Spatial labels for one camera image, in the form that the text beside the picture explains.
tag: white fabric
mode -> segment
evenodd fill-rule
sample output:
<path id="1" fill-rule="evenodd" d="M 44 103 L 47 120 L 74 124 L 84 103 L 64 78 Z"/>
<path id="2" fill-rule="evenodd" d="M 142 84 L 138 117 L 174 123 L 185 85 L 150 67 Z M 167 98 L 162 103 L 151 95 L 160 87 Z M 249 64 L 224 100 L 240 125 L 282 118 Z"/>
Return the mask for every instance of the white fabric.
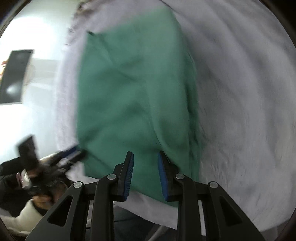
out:
<path id="1" fill-rule="evenodd" d="M 34 208 L 32 200 L 29 200 L 16 218 L 1 216 L 1 219 L 12 233 L 27 236 L 42 219 L 42 215 Z"/>
<path id="2" fill-rule="evenodd" d="M 257 0 L 165 0 L 196 62 L 200 180 L 217 181 L 259 230 L 296 206 L 296 51 Z M 86 31 L 100 32 L 163 5 L 158 0 L 93 0 L 75 16 L 57 79 L 59 149 L 76 143 L 76 84 Z M 152 222 L 176 227 L 176 209 L 131 192 L 124 203 Z"/>

